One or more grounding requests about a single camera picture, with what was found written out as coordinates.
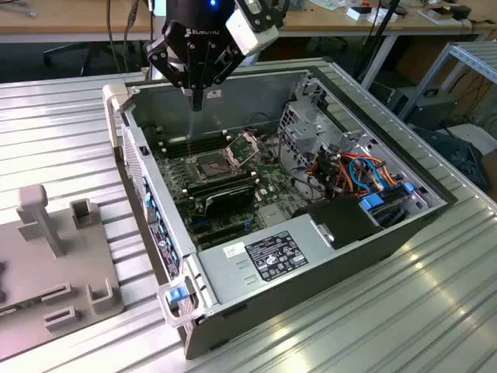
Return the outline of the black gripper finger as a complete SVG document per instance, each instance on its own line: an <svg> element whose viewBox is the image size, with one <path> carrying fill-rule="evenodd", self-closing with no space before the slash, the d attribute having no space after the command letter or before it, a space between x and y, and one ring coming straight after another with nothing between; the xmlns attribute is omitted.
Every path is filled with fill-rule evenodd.
<svg viewBox="0 0 497 373"><path fill-rule="evenodd" d="M200 70L196 88L196 111L203 109L203 91L212 85L220 85L241 64L243 55L234 42L222 46L209 41L207 55Z"/></svg>
<svg viewBox="0 0 497 373"><path fill-rule="evenodd" d="M189 100L190 109L199 111L199 89L191 84L187 65L181 62L174 51L160 37L145 44L145 55L151 66L176 88L180 88Z"/></svg>

